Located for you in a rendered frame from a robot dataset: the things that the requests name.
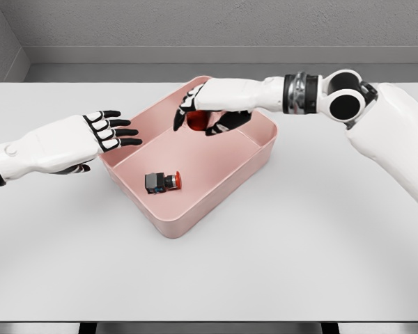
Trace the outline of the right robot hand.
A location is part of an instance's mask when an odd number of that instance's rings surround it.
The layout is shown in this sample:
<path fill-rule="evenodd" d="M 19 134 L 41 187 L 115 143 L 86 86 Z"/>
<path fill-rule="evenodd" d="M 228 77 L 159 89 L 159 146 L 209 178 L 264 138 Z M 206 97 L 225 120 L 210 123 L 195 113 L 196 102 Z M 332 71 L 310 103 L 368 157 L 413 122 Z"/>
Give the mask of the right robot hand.
<path fill-rule="evenodd" d="M 258 106 L 256 94 L 260 84 L 260 81 L 251 79 L 207 80 L 185 94 L 176 111 L 173 130 L 177 131 L 192 111 L 223 113 L 213 125 L 204 129 L 206 136 L 229 132 L 244 125 L 251 120 L 251 112 Z"/>

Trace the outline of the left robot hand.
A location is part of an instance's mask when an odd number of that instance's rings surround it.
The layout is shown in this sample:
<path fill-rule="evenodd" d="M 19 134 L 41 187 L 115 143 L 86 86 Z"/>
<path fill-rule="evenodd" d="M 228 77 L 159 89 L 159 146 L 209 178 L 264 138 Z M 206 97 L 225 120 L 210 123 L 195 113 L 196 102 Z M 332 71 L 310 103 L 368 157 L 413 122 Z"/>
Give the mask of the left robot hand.
<path fill-rule="evenodd" d="M 130 124 L 113 110 L 70 116 L 29 132 L 19 140 L 17 155 L 32 171 L 79 173 L 102 153 L 141 145 Z"/>

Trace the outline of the red-capped industrial switch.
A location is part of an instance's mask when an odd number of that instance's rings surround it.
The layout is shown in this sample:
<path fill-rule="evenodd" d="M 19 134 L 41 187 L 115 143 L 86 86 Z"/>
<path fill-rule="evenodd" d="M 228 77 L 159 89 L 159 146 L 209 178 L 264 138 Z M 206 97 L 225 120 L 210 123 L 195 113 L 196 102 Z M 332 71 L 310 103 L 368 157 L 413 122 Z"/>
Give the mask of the red-capped industrial switch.
<path fill-rule="evenodd" d="M 190 111 L 186 114 L 186 122 L 190 129 L 194 131 L 205 131 L 208 127 L 210 113 L 208 111 Z"/>

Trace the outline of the pink plastic basket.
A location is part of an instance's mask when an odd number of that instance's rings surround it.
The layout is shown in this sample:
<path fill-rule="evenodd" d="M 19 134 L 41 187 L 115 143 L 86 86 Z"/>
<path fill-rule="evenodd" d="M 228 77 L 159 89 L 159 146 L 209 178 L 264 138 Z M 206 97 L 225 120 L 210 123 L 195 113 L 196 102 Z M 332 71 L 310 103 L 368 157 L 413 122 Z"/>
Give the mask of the pink plastic basket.
<path fill-rule="evenodd" d="M 143 143 L 101 155 L 111 178 L 168 238 L 178 238 L 258 171 L 270 158 L 277 125 L 258 110 L 251 121 L 225 134 L 206 136 L 173 117 L 184 94 L 208 80 L 196 77 L 131 119 Z M 149 173 L 180 173 L 182 188 L 149 194 Z"/>

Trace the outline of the grey industrial switch red button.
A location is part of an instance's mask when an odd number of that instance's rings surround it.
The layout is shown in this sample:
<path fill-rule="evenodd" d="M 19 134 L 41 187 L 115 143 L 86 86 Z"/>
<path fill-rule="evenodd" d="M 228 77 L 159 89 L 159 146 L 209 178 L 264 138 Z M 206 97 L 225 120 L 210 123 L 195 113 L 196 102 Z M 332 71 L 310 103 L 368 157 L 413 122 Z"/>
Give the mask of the grey industrial switch red button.
<path fill-rule="evenodd" d="M 149 194 L 164 193 L 174 189 L 181 189 L 181 176 L 178 171 L 173 175 L 149 173 L 144 176 L 144 186 Z"/>

